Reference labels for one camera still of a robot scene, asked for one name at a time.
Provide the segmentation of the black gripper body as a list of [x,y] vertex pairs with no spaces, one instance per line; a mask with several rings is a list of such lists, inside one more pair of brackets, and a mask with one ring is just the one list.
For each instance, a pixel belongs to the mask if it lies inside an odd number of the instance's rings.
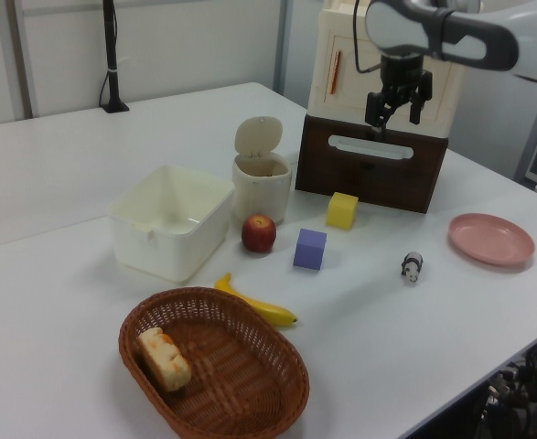
[[386,102],[408,102],[423,76],[424,58],[381,56],[381,94]]

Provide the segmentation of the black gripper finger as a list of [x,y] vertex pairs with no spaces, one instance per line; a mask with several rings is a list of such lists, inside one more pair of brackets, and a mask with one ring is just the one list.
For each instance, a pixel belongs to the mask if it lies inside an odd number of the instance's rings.
[[369,92],[366,101],[365,123],[372,127],[377,141],[384,141],[386,124],[396,111],[394,91],[383,88]]
[[411,104],[409,121],[419,124],[425,103],[433,97],[433,74],[427,70],[410,70],[408,80],[408,97]]

